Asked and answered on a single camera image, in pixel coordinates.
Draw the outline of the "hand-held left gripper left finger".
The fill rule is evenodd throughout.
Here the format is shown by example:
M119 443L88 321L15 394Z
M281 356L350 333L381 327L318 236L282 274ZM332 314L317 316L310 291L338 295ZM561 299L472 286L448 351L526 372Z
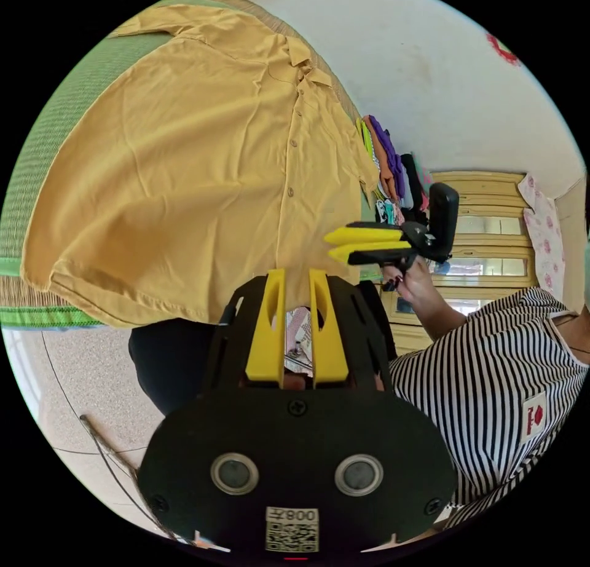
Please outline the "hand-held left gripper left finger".
M256 385L282 388L285 357L285 283L283 269L265 277L261 303L246 364L246 377Z

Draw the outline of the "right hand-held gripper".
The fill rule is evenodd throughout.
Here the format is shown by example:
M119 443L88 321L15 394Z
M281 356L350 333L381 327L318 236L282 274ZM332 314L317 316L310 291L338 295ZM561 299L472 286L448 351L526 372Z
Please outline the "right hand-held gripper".
M328 255L344 264L392 264L405 272L416 256L443 264L452 258L453 240L437 239L420 223L402 226L355 222L324 236L330 245Z

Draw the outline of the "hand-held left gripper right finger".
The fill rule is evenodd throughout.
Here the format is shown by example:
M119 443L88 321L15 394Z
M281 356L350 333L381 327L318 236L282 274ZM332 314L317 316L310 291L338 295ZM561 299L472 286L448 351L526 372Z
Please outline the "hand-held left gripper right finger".
M309 271L312 331L313 388L323 389L347 380L347 361L329 278L319 269Z

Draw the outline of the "person's right hand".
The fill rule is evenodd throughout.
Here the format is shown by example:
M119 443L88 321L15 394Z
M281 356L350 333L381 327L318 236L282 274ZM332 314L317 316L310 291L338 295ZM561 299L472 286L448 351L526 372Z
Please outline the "person's right hand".
M433 284L427 261L421 256L416 256L405 272L392 264L383 266L382 277L384 282L395 286L399 296L411 305L420 318L431 316L446 306Z

